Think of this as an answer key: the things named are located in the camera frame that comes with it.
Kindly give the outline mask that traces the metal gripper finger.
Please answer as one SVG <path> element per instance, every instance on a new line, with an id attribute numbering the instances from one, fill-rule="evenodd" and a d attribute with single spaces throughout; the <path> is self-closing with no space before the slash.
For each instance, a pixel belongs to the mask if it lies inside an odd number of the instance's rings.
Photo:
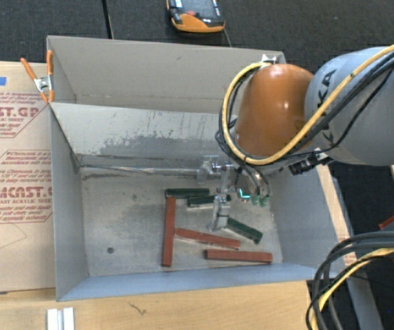
<path id="1" fill-rule="evenodd" d="M 212 219 L 207 225 L 207 229 L 215 232 L 224 229 L 228 224 L 230 216 L 230 206 L 226 195 L 215 195 L 212 209 Z"/>
<path id="2" fill-rule="evenodd" d="M 205 155 L 197 170 L 197 182 L 206 183 L 209 177 L 221 175 L 225 171 L 225 165 L 220 161 L 218 155 Z"/>

